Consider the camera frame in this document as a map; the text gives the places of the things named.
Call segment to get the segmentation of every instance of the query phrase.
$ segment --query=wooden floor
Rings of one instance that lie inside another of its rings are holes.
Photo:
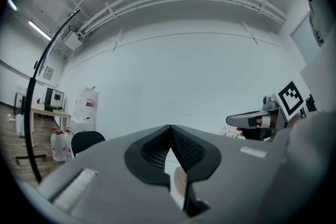
[[[38,185],[28,159],[20,159],[19,165],[15,161],[16,156],[27,156],[25,140],[16,135],[15,121],[9,121],[8,114],[13,117],[13,108],[0,104],[0,149],[15,177],[29,183],[33,187]],[[37,166],[42,178],[48,176],[63,163],[53,160],[50,138],[53,128],[57,128],[56,122],[44,116],[34,119],[34,154],[46,154],[47,158],[37,158]]]

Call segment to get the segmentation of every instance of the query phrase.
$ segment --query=white foam strip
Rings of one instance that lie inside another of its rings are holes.
[[[240,152],[243,152],[245,154],[251,155],[251,156],[255,156],[258,158],[265,158],[267,151],[262,151],[262,150],[258,150],[256,148],[251,148],[251,147],[247,147],[247,146],[243,146],[240,149]]]
[[[270,126],[270,124],[271,124],[271,116],[262,116],[261,125]]]
[[[54,200],[53,204],[60,210],[69,213],[96,175],[96,171],[84,169]]]

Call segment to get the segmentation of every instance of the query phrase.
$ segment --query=white bag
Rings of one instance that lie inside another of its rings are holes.
[[[98,92],[96,87],[91,89],[84,88],[84,90],[77,93],[75,104],[74,117],[79,120],[89,118],[92,122],[96,121]]]

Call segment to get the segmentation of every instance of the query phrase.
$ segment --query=white plastic container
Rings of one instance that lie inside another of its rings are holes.
[[[56,132],[56,129],[52,130],[51,135],[51,149],[52,158],[57,162],[64,162],[66,160],[66,141],[62,132]]]
[[[80,132],[88,132],[95,130],[95,123],[91,119],[79,120],[71,117],[70,119],[70,135],[73,137]]]
[[[77,93],[74,117],[80,120],[91,118],[95,122],[97,105],[98,92],[96,91],[96,87],[92,87],[92,89],[84,88]]]
[[[72,148],[71,148],[71,140],[72,140],[72,135],[70,134],[69,128],[66,129],[65,131],[65,146],[66,146],[66,162],[71,160],[73,158],[72,156]]]

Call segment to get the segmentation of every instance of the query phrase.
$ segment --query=fluorescent ceiling light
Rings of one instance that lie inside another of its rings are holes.
[[[44,33],[36,24],[34,24],[31,20],[29,21],[30,26],[32,26],[33,29],[38,31],[42,36],[44,36],[46,39],[51,41],[51,37],[49,37],[46,33]]]
[[[7,2],[13,10],[17,11],[17,7],[15,6],[12,0],[7,0]]]

